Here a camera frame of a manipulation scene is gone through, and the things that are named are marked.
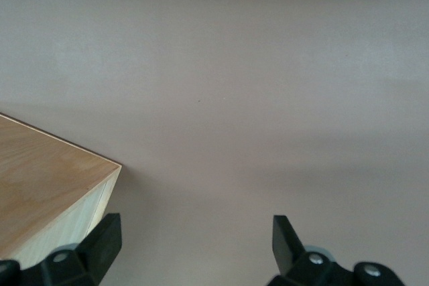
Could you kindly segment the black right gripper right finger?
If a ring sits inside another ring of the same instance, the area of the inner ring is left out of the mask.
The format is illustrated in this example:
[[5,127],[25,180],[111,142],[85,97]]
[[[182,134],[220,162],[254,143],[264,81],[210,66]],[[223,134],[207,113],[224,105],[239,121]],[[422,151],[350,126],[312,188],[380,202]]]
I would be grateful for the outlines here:
[[401,285],[402,280],[380,263],[360,262],[352,271],[318,247],[306,248],[287,216],[273,217],[272,251],[279,269],[270,285]]

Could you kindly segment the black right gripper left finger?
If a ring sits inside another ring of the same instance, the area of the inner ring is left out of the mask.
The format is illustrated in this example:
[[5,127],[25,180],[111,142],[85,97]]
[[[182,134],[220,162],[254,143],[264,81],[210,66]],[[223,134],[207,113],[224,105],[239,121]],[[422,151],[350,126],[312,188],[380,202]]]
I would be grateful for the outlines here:
[[99,285],[121,250],[121,215],[107,214],[74,248],[61,249],[22,269],[1,261],[2,285]]

